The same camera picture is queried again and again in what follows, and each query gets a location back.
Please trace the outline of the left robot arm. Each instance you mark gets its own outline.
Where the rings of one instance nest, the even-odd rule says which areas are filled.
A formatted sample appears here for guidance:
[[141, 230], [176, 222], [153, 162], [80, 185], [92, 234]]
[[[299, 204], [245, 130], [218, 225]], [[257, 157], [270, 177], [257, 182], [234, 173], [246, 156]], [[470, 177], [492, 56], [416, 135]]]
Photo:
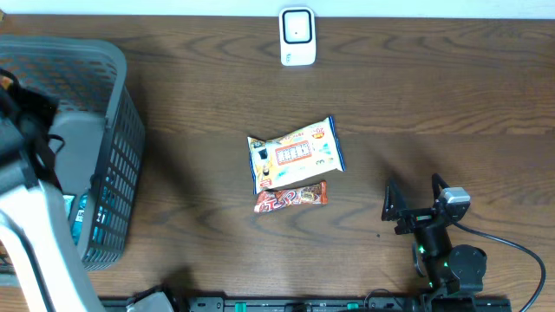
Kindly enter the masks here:
[[32, 311], [102, 311], [71, 237], [49, 128], [57, 104], [1, 72], [1, 243]]

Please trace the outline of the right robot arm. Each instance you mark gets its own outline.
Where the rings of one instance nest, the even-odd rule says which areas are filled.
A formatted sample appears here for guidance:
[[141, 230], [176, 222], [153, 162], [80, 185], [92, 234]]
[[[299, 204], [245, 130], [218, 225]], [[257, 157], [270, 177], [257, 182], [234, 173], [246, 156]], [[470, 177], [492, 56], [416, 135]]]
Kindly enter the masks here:
[[452, 245], [447, 228], [468, 211], [471, 197], [461, 187], [450, 187], [435, 173], [434, 202], [428, 208], [408, 206], [394, 180], [387, 183], [382, 209], [383, 221], [395, 221], [397, 235], [415, 237], [413, 259], [417, 273], [429, 279], [439, 296], [473, 295], [483, 290], [487, 256], [468, 244]]

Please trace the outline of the light green tissue pack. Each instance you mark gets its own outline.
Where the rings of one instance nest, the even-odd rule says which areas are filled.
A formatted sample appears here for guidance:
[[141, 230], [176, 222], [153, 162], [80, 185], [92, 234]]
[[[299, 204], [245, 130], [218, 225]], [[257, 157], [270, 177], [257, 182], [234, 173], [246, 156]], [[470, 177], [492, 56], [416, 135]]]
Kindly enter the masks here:
[[63, 196], [63, 200], [64, 200], [64, 210], [65, 210], [66, 218], [70, 219], [76, 195], [63, 194], [62, 196]]

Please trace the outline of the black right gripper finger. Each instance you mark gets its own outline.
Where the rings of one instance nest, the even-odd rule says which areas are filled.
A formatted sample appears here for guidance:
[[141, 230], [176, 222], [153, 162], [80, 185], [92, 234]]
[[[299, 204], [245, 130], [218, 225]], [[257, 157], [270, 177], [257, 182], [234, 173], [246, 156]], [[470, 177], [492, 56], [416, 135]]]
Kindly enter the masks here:
[[385, 189], [382, 219], [403, 218], [407, 209], [405, 198], [402, 196], [398, 185], [393, 179], [390, 179]]
[[439, 173], [434, 173], [432, 175], [432, 190], [434, 194], [434, 200], [436, 202], [446, 203], [444, 196], [441, 194], [443, 190], [447, 189], [449, 185], [447, 182], [440, 176]]

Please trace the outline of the red chocolate bar wrapper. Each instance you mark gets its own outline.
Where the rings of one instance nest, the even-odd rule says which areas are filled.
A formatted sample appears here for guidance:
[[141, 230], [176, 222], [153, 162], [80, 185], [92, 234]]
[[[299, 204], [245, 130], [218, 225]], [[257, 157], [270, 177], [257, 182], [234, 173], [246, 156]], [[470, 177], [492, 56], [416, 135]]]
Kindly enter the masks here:
[[253, 210], [255, 213], [266, 213], [294, 205], [326, 204], [328, 204], [327, 182], [321, 181], [294, 189], [260, 192]]

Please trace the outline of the teal mouthwash bottle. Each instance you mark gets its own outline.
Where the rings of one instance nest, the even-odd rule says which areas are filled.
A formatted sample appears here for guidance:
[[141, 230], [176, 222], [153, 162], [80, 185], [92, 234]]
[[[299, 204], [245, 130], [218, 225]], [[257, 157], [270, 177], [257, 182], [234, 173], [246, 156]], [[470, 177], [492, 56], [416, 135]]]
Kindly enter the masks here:
[[[87, 193], [83, 193], [79, 199], [79, 203], [78, 203], [78, 210], [77, 210], [77, 214], [75, 217], [75, 222], [73, 223], [72, 226], [72, 230], [71, 230], [71, 234], [72, 234], [72, 238], [73, 241], [75, 243], [75, 245], [78, 245], [79, 240], [81, 238], [82, 235], [82, 225], [83, 225], [83, 221], [84, 221], [84, 216], [85, 216], [85, 212], [86, 212], [86, 206], [87, 206], [87, 202], [88, 202], [88, 194]], [[97, 213], [97, 221], [101, 221], [104, 223], [105, 221], [105, 213], [104, 213], [104, 209], [101, 206], [99, 208], [99, 211]], [[98, 242], [99, 236], [100, 236], [100, 229], [98, 227], [95, 227], [93, 230], [93, 240]]]

